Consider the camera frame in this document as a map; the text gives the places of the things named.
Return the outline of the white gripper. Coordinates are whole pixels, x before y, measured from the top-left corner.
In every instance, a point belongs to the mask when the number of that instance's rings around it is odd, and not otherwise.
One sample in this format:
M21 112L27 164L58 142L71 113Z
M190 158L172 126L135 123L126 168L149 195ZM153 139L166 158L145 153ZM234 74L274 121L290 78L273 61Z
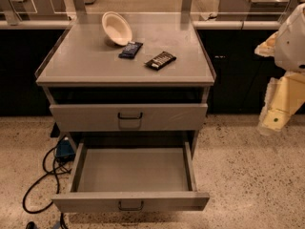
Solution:
M263 57L275 56L275 40L278 32L273 33L259 44L254 53ZM295 113L305 103L305 75L286 72L276 83L268 87L265 105L259 116L257 130L262 135L279 133Z

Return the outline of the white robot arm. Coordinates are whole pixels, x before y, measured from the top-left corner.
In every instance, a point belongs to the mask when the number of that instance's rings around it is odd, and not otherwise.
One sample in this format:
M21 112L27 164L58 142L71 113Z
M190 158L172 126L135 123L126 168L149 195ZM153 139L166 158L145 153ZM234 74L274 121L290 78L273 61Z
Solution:
M254 53L272 56L277 67L285 70L279 79L270 79L257 125L262 135L272 135L280 132L305 103L305 5L298 5Z

